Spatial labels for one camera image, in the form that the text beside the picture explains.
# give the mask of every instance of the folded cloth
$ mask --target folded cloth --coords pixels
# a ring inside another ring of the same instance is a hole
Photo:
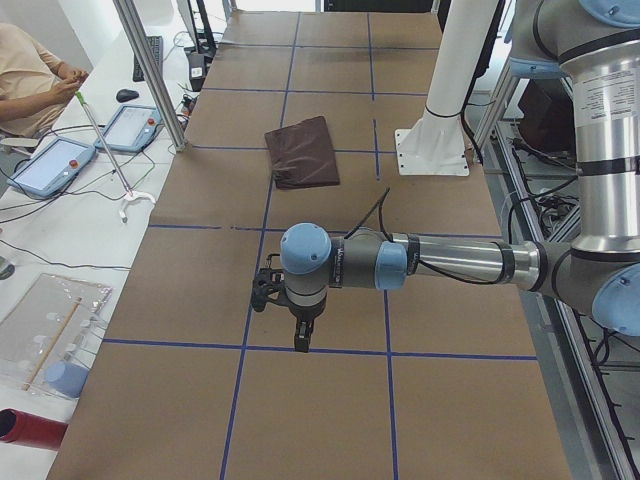
[[[338,167],[324,117],[264,134],[276,188],[339,185]]]

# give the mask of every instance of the black mouse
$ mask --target black mouse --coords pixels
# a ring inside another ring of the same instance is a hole
[[[140,94],[135,90],[129,90],[127,88],[123,88],[122,90],[118,90],[116,93],[116,100],[120,103],[128,102],[129,100],[133,100],[134,98],[138,98]]]

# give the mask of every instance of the tan shirt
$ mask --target tan shirt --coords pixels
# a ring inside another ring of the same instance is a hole
[[[0,100],[49,91],[57,81],[53,72],[60,63],[58,57],[26,32],[15,25],[0,23]],[[51,127],[64,107],[53,105],[29,117],[0,123],[0,130],[31,137]]]

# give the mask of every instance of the wooden stick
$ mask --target wooden stick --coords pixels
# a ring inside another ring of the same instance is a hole
[[[76,302],[73,304],[73,307],[71,307],[71,311],[67,314],[67,316],[62,321],[62,325],[60,325],[60,328],[51,339],[51,343],[49,344],[45,352],[42,354],[42,357],[38,361],[36,368],[33,370],[33,372],[31,372],[31,375],[29,376],[29,378],[22,385],[22,390],[25,390],[25,391],[29,390],[29,387],[31,387],[31,384],[33,383],[36,376],[38,375],[38,372],[40,371],[40,369],[42,369],[44,362],[46,362],[47,358],[49,358],[49,355],[51,354],[53,347],[55,347],[56,343],[58,343],[58,340],[60,340],[60,336],[62,335],[62,332],[64,332],[64,329],[67,328],[67,325],[69,325],[69,322],[71,321],[71,317],[73,317],[73,315],[76,313],[76,310],[78,310],[78,307],[80,306],[81,302],[82,302],[82,298],[80,297],[76,298]]]

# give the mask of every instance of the white table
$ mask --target white table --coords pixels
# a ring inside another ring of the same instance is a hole
[[[181,47],[171,49],[174,45],[174,36],[183,30],[185,30],[184,24],[178,15],[168,25],[146,28],[147,35],[163,36],[165,57],[163,77],[172,103],[176,106],[184,93],[181,86],[188,86],[188,63]],[[185,39],[188,39],[188,36],[180,35],[178,41],[184,42]],[[98,123],[107,123],[115,113],[119,105],[115,95],[121,88],[137,90],[140,93],[140,97],[129,104],[154,105],[147,84],[134,83],[131,80],[132,62],[131,47],[126,35],[121,32],[82,86],[81,92]],[[65,109],[54,129],[88,123],[84,110],[74,99]],[[96,138],[92,130],[64,131],[60,132],[60,135],[86,143],[92,143]],[[54,138],[55,136],[49,136],[42,146]],[[175,153],[166,130],[161,131],[145,152],[155,162],[155,168],[136,188],[151,193],[157,199]],[[123,162],[130,157],[130,155],[116,155],[116,158]],[[149,170],[150,166],[149,159],[139,155],[123,166],[123,172],[133,185]],[[108,157],[100,153],[80,172],[69,190],[76,191],[79,187],[111,170]],[[109,197],[119,197],[124,193],[122,184],[115,174],[105,176],[86,190],[99,191]],[[29,201],[18,190],[9,188],[0,199],[0,209]],[[63,196],[33,215],[0,224],[3,229],[0,238],[54,262],[130,267],[146,230],[153,205],[149,201],[142,200],[128,206],[126,224],[118,215],[121,205],[121,201],[110,201],[95,193]],[[27,213],[36,206],[0,211],[0,221]],[[128,275],[127,271],[92,268],[70,270],[47,265],[37,258],[13,250],[4,244],[0,244],[0,255],[16,267],[11,278],[0,281],[0,320],[4,319],[20,301],[40,274],[50,273],[112,287],[111,297],[100,313],[101,317],[108,321]],[[76,402],[73,400],[31,394],[0,385],[0,408],[16,408],[52,419],[69,421],[75,405]],[[0,476],[15,480],[44,479],[55,455],[55,452],[46,450],[0,444],[0,465],[2,465]]]

